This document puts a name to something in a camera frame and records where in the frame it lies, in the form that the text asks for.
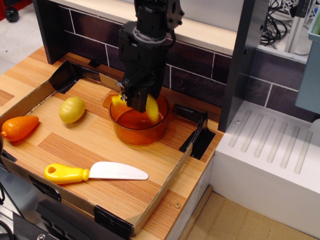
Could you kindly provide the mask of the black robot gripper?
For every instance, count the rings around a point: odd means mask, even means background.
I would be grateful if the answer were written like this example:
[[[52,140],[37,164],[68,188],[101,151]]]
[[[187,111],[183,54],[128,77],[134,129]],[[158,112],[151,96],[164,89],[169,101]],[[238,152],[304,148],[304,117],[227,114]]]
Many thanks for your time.
[[[165,62],[169,47],[137,39],[137,23],[129,21],[119,30],[119,60],[124,65],[122,86],[127,106],[146,111],[150,94],[157,99],[165,78]]]

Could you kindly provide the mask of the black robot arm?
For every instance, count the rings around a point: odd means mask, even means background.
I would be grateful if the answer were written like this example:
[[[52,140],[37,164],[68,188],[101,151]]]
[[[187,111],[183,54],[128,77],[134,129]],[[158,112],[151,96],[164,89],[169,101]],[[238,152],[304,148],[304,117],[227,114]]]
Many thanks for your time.
[[[160,95],[166,56],[185,13],[178,0],[136,0],[134,7],[136,21],[119,30],[118,56],[124,65],[122,86],[127,106],[143,113],[148,96],[157,99]]]

